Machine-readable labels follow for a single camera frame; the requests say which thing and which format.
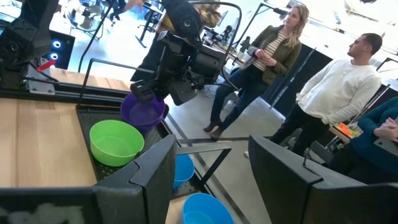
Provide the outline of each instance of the brown boot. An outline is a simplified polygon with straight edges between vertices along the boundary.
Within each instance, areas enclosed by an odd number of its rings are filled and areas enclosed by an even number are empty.
[[[217,140],[220,138],[220,136],[223,134],[223,131],[224,131],[224,130],[222,130],[220,127],[217,128],[217,130],[214,131],[214,132],[211,134],[211,139],[217,141]]]
[[[210,122],[210,124],[209,124],[207,127],[203,128],[203,130],[204,130],[205,132],[210,132],[210,131],[212,131],[216,126],[220,126],[220,125],[221,125],[221,121]]]

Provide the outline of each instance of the blonde hair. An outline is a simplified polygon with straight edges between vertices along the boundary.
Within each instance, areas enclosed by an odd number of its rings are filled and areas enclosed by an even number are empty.
[[[304,30],[305,25],[307,24],[308,17],[310,15],[310,11],[304,4],[296,5],[292,9],[295,8],[298,10],[298,16],[300,16],[300,23],[297,24],[297,26],[294,27],[293,32],[291,32],[287,36],[287,41],[285,45],[291,48],[294,48],[299,43],[299,38]]]

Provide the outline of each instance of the green bowl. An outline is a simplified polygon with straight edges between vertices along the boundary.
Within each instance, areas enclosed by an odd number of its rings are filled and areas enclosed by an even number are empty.
[[[142,134],[130,124],[100,121],[90,129],[91,153],[100,163],[118,167],[131,162],[144,147]]]

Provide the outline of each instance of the person in teal jacket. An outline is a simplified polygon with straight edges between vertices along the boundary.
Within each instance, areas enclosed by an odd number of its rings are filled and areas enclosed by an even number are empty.
[[[363,133],[333,157],[328,167],[365,184],[398,182],[398,157],[374,144],[387,138],[398,144],[398,97],[366,113],[358,121]]]

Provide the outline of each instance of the gray floor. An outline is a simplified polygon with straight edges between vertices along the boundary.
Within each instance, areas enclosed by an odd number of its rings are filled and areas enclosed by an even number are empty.
[[[105,24],[104,37],[99,41],[94,41],[91,49],[87,53],[82,67],[82,72],[90,58],[100,58],[112,62],[123,63],[126,65],[137,66],[147,53],[136,40],[135,35],[140,35],[142,29],[137,29],[143,22],[135,21],[129,14],[121,16],[122,21],[115,24]],[[69,33],[68,22],[61,18],[56,18],[52,22],[52,29],[60,32]],[[78,62],[83,53],[90,36],[78,30],[74,30],[72,35],[76,37],[69,70],[77,71]],[[145,41],[151,42],[153,34],[147,34]],[[125,70],[107,65],[96,65],[93,67],[92,74],[115,78],[119,80],[129,80],[133,71]],[[213,103],[214,88],[206,89],[198,94],[196,98],[181,106],[175,106],[172,99],[168,97],[166,102],[170,105],[170,114],[178,124],[180,129],[189,139],[209,139],[209,134],[203,132],[210,118],[211,106]],[[224,118],[232,109],[233,104],[226,105],[222,112]],[[169,119],[166,119],[172,130],[179,139],[177,129]],[[253,102],[222,135],[224,138],[248,137],[250,134],[270,136],[280,126],[281,120],[269,109],[260,99]],[[229,142],[233,148],[220,168],[215,172],[215,177],[219,180],[223,188],[230,194],[235,204],[244,213],[250,223],[271,223],[266,208],[261,200],[261,196],[254,181],[249,160],[243,156],[247,149],[247,141]],[[219,152],[203,153],[201,156],[208,166],[216,159]],[[223,201],[233,213],[231,205],[223,197],[222,192],[215,192],[218,198]],[[237,214],[233,213],[236,223],[243,223]]]

